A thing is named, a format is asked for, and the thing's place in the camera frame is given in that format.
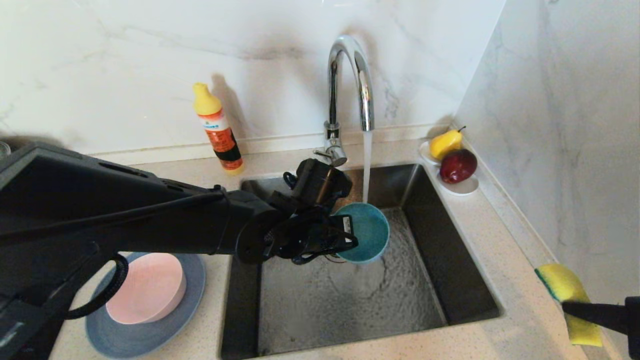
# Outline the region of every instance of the running water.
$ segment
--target running water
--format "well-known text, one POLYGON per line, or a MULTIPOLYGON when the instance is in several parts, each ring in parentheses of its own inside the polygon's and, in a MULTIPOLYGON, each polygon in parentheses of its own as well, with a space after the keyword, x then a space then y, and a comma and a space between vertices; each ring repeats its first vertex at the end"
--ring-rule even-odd
POLYGON ((364 181, 362 183, 362 202, 369 202, 369 175, 371 174, 371 141, 373 131, 363 131, 364 134, 364 181))

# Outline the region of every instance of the beige countertop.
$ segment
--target beige countertop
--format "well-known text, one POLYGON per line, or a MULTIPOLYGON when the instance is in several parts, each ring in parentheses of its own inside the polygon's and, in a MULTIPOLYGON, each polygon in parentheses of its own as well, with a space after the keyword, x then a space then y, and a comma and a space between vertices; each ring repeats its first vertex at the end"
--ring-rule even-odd
MULTIPOLYGON (((422 163, 434 181, 436 169, 424 163, 417 153, 420 140, 376 143, 373 166, 422 163)), ((362 145, 346 146, 349 162, 344 168, 362 167, 362 145)), ((295 170, 298 163, 311 157, 310 150, 272 152, 245 156, 246 170, 237 177, 226 176, 218 159, 173 161, 138 165, 143 170, 165 177, 213 187, 221 184, 228 190, 239 188, 242 179, 273 177, 295 170)), ((490 180, 479 168, 484 182, 481 191, 466 197, 444 193, 435 186, 458 231, 488 286, 502 315, 480 322, 466 323, 348 343, 301 352, 280 354, 268 359, 587 359, 581 347, 571 346, 562 311, 540 283, 531 256, 544 253, 540 244, 516 242, 503 219, 500 208, 492 206, 485 194, 495 192, 490 180)), ((218 359, 224 321, 229 256, 203 256, 207 284, 200 306, 187 326, 165 346, 142 359, 218 359)), ((107 267, 89 281, 74 301, 74 307, 86 302, 107 267)), ((589 357, 620 359, 612 350, 589 350, 589 357)), ((103 359, 89 344, 84 320, 65 322, 51 359, 103 359)))

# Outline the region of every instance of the yellow sponge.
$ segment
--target yellow sponge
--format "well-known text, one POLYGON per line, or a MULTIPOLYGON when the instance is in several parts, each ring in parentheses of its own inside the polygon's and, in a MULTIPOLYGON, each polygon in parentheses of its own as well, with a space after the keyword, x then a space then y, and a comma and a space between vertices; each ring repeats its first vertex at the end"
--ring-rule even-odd
MULTIPOLYGON (((560 303, 565 301, 590 302, 580 279, 564 265, 542 265, 536 269, 536 274, 547 287, 551 296, 560 303)), ((564 319, 571 344, 602 346, 599 326, 569 314, 564 314, 564 319)))

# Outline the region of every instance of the white marble backsplash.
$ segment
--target white marble backsplash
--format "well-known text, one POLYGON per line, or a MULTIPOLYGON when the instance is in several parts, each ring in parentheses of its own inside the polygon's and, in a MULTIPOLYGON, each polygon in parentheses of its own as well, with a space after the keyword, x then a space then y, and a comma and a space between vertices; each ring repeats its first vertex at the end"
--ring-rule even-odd
MULTIPOLYGON (((435 124, 458 109, 503 5, 2 1, 0 137, 90 154, 206 143, 191 108, 195 81, 214 87, 237 138, 321 133, 328 53, 341 33, 368 55, 378 127, 435 124)), ((346 128, 358 124, 354 93, 346 80, 346 128)))
POLYGON ((637 0, 508 0, 456 115, 558 260, 611 304, 640 293, 639 14, 637 0))

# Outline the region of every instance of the gray plate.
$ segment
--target gray plate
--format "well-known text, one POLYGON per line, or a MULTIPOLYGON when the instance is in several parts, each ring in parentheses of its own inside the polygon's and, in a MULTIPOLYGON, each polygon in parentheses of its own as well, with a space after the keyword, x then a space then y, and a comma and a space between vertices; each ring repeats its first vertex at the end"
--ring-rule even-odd
MULTIPOLYGON (((127 256, 129 262, 148 252, 135 252, 127 256)), ((180 263, 187 278, 187 290, 180 304, 166 317, 152 323, 122 325, 111 319, 102 306, 86 317, 86 333, 93 347, 112 359, 130 359, 146 355, 169 342, 189 322, 195 313, 205 284, 205 267, 200 256, 194 254, 173 254, 180 263)), ((93 293, 98 295, 113 276, 110 271, 101 280, 93 293)))

